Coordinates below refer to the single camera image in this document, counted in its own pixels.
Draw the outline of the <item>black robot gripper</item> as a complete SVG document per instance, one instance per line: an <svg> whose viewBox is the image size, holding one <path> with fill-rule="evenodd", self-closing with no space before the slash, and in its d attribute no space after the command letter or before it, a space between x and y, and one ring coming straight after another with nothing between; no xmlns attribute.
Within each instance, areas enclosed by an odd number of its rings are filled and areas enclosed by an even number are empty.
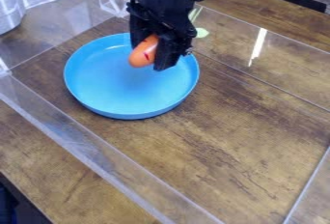
<svg viewBox="0 0 330 224"><path fill-rule="evenodd" d="M196 0L129 0L129 42L136 48L153 33L158 42L153 70L173 67L188 54L196 29L188 18Z"/></svg>

